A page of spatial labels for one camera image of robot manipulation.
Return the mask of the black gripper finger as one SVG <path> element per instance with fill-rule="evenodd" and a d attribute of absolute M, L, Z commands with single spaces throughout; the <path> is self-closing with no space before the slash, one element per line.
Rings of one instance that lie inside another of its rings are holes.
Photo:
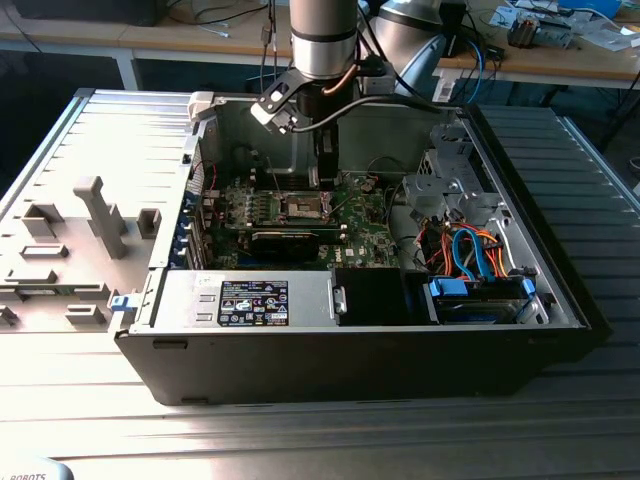
<path fill-rule="evenodd" d="M 315 155 L 319 186 L 322 190 L 333 190 L 339 166 L 339 127 L 328 124 L 315 133 Z"/>

